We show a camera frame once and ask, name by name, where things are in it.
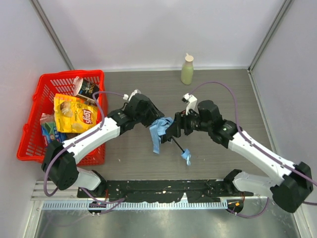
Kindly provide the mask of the light blue folding umbrella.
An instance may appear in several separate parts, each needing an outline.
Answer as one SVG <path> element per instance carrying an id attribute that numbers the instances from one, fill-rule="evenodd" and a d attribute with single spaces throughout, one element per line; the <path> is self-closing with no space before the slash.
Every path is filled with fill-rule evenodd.
<path id="1" fill-rule="evenodd" d="M 160 145 L 163 143 L 163 136 L 166 135 L 166 130 L 172 125 L 173 119 L 171 117 L 162 117 L 155 120 L 149 127 L 152 142 L 153 152 L 156 154 L 160 153 Z M 191 153 L 188 149 L 183 149 L 176 139 L 171 138 L 168 141 L 173 141 L 179 149 L 182 151 L 181 157 L 186 161 L 186 165 L 191 165 Z"/>

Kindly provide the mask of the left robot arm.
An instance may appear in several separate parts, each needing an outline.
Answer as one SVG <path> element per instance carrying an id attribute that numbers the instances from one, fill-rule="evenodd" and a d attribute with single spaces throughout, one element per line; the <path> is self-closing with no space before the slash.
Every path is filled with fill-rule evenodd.
<path id="1" fill-rule="evenodd" d="M 107 141 L 133 129 L 136 124 L 148 127 L 162 117 L 164 114 L 147 96 L 140 93 L 131 96 L 122 108 L 113 110 L 86 132 L 64 142 L 52 141 L 47 146 L 42 163 L 44 182 L 51 180 L 56 190 L 76 186 L 92 197 L 104 196 L 106 180 L 96 171 L 78 168 L 79 162 Z"/>

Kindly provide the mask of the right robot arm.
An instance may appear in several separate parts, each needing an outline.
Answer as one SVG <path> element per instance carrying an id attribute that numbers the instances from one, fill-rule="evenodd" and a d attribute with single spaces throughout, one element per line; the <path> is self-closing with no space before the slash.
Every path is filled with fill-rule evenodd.
<path id="1" fill-rule="evenodd" d="M 233 170 L 224 178 L 232 189 L 266 196 L 289 213 L 294 213 L 305 203 L 313 191 L 309 165 L 304 162 L 295 164 L 270 151 L 235 122 L 223 119 L 213 101 L 199 102 L 197 111 L 187 106 L 177 112 L 173 123 L 159 138 L 165 143 L 193 131 L 206 132 L 213 142 L 243 156 L 266 174 L 263 177 Z"/>

